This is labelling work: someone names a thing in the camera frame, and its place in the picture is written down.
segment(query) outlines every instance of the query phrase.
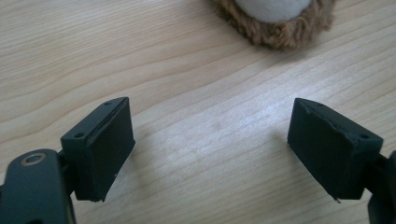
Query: brown fuzzy trim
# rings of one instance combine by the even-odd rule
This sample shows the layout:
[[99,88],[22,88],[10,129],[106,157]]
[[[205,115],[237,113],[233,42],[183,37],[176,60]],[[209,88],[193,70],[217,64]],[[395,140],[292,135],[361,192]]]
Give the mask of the brown fuzzy trim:
[[273,49],[300,49],[314,42],[323,30],[332,26],[335,0],[312,0],[300,16],[289,21],[267,23],[247,15],[234,0],[214,0],[219,12],[239,33],[254,45]]

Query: white plush belly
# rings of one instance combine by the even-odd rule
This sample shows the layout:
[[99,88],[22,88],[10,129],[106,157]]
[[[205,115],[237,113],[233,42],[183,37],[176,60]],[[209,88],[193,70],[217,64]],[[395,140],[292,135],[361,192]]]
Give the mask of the white plush belly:
[[234,0],[249,16],[270,23],[296,18],[311,0]]

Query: black plastic part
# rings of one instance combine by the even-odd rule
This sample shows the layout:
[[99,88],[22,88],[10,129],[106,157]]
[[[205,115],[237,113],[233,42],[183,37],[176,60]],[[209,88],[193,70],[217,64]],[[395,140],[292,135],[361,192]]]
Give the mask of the black plastic part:
[[65,162],[78,172],[77,198],[104,201],[134,148],[129,99],[118,98],[100,105],[61,141]]
[[297,98],[288,143],[334,199],[359,199],[364,167],[377,159],[383,139],[326,105]]
[[56,151],[39,149],[11,162],[2,187],[0,223],[76,223]]

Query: wooden table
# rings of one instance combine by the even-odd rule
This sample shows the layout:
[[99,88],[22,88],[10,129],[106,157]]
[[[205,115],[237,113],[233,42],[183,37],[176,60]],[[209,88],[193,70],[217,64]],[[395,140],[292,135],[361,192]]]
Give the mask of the wooden table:
[[7,165],[128,96],[137,144],[78,223],[368,223],[290,150],[293,100],[396,149],[396,2],[339,1],[309,49],[251,46],[208,0],[0,2],[0,183]]

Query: stuffed animal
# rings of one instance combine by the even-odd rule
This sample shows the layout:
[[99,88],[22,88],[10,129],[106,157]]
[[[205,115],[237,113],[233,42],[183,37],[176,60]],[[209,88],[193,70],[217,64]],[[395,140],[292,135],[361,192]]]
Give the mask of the stuffed animal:
[[335,0],[214,0],[254,45],[300,49],[332,26]]

